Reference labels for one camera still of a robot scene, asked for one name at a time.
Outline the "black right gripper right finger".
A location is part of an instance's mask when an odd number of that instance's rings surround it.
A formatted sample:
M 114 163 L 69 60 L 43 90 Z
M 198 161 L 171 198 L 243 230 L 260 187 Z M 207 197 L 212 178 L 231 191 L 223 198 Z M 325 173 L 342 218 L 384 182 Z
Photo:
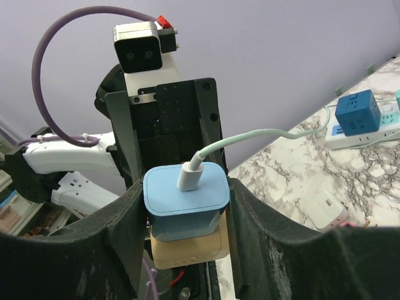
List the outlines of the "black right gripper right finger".
M 398 299 L 399 228 L 320 233 L 230 179 L 227 228 L 238 299 Z

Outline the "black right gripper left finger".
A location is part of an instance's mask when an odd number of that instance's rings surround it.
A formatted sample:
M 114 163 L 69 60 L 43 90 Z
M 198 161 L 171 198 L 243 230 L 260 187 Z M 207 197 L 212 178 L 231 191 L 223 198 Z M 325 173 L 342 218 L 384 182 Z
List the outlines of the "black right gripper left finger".
M 136 299 L 143 185 L 50 236 L 1 234 L 1 299 Z

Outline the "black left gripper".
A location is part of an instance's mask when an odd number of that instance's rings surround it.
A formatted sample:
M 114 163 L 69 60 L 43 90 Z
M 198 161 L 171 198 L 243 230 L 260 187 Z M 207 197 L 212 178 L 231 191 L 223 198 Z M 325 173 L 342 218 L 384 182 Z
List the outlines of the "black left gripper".
M 107 150 L 126 187 L 151 168 L 189 161 L 223 137 L 212 77 L 146 84 L 129 96 L 116 65 L 100 83 L 94 105 L 111 121 L 116 143 Z

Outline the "beige cube socket adapter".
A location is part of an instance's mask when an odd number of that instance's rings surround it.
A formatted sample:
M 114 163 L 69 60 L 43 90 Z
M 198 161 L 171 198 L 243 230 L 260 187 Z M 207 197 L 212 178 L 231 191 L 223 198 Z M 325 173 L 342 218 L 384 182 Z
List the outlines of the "beige cube socket adapter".
M 162 242 L 150 237 L 153 261 L 158 269 L 171 269 L 223 259 L 229 254 L 228 228 L 223 214 L 216 230 L 207 236 Z

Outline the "white folding plug adapter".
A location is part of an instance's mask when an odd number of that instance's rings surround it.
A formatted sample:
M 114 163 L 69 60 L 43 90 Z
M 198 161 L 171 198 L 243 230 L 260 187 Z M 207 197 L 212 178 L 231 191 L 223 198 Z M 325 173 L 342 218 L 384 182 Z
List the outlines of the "white folding plug adapter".
M 322 233 L 340 226 L 348 217 L 348 211 L 331 192 L 320 191 L 305 207 L 305 213 L 314 227 Z

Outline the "light blue USB charger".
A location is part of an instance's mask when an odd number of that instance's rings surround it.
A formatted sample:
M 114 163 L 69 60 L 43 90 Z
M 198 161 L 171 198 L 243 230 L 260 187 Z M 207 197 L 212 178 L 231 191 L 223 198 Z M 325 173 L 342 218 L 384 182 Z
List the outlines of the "light blue USB charger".
M 144 176 L 144 204 L 149 212 L 152 236 L 162 242 L 212 234 L 230 201 L 224 169 L 202 163 L 203 172 L 192 191 L 178 188 L 182 164 L 159 166 Z

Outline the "pink plug adapter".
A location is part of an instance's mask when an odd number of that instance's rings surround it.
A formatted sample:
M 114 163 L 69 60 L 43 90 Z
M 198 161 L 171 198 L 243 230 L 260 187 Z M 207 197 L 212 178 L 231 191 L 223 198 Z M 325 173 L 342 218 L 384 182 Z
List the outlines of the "pink plug adapter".
M 354 224 L 353 222 L 343 222 L 342 224 L 339 225 L 340 227 L 356 227 L 357 225 Z

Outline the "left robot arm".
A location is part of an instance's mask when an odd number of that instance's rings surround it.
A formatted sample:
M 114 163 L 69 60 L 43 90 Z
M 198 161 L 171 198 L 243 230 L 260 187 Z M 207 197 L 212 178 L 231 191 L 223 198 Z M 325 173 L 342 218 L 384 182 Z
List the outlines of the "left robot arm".
M 49 128 L 14 147 L 1 159 L 1 169 L 16 190 L 34 203 L 49 200 L 61 178 L 74 171 L 120 175 L 136 182 L 126 154 L 136 153 L 145 170 L 181 164 L 222 136 L 216 81 L 213 78 L 148 84 L 131 99 L 120 66 L 114 66 L 96 91 L 96 109 L 113 126 L 94 147 L 77 147 L 58 139 Z

